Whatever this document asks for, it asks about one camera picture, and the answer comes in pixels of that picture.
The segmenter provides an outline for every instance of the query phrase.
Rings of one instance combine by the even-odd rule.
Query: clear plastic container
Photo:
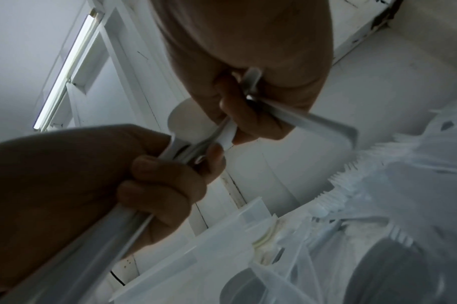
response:
[[[252,260],[252,243],[275,220],[257,198],[118,290],[111,301],[218,303],[225,283]]]

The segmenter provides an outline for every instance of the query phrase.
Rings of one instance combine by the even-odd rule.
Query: fluorescent light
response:
[[[93,22],[94,18],[90,15],[88,15],[83,22],[82,28],[80,29],[80,32],[78,33],[78,36],[75,39],[70,52],[68,53],[67,59],[63,63],[62,69],[57,76],[57,80],[55,81],[47,97],[47,100],[45,101],[45,104],[40,111],[40,114],[38,115],[37,121],[35,121],[35,124],[33,125],[34,129],[40,130],[40,128],[47,122],[51,112],[54,110],[54,106],[59,98],[59,94],[67,82],[67,75],[72,65],[75,63],[77,54],[81,50],[81,47],[84,44],[85,38],[87,37]]]

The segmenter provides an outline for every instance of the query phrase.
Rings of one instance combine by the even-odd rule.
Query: ceiling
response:
[[[85,0],[0,0],[0,141],[30,130],[34,107]]]

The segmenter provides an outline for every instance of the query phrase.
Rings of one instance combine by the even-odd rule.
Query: hand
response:
[[[75,129],[0,144],[0,292],[113,206],[155,218],[133,250],[174,232],[224,169],[220,146],[195,170],[156,157],[169,136],[132,125]]]
[[[261,95],[307,111],[315,102],[333,60],[328,0],[150,1],[174,71],[213,121],[234,119],[234,144],[292,129],[248,107],[234,74],[261,68]]]

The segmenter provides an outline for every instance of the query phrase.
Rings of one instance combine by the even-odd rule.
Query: light fixture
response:
[[[57,76],[50,93],[48,94],[47,100],[40,111],[40,114],[33,125],[35,130],[41,130],[47,124],[47,120],[50,118],[52,112],[54,111],[55,106],[57,106],[57,101],[60,98],[61,92],[64,90],[64,87],[68,80],[69,72],[71,71],[72,66],[76,63],[81,48],[84,45],[84,42],[87,40],[88,34],[91,31],[92,25],[94,24],[94,17],[88,15],[85,21],[83,22],[82,28],[80,29],[75,42],[68,53],[67,59],[62,65],[62,69]]]

